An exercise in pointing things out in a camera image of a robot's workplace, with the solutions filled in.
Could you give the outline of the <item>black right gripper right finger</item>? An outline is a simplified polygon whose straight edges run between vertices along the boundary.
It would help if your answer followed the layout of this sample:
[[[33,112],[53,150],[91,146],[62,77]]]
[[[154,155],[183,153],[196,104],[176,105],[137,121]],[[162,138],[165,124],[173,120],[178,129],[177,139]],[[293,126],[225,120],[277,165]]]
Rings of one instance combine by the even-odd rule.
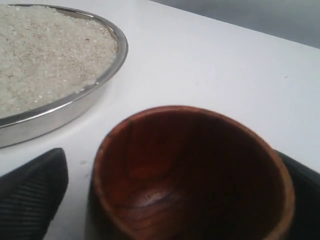
[[[295,191],[295,214],[287,239],[320,240],[320,174],[280,151],[277,154]]]

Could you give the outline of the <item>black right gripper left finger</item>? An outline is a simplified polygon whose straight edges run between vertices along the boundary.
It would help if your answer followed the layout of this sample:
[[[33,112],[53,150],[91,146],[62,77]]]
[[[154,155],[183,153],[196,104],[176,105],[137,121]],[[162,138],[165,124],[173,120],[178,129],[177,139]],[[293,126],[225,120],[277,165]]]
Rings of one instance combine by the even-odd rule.
[[[0,178],[0,238],[42,240],[65,196],[68,166],[53,148]]]

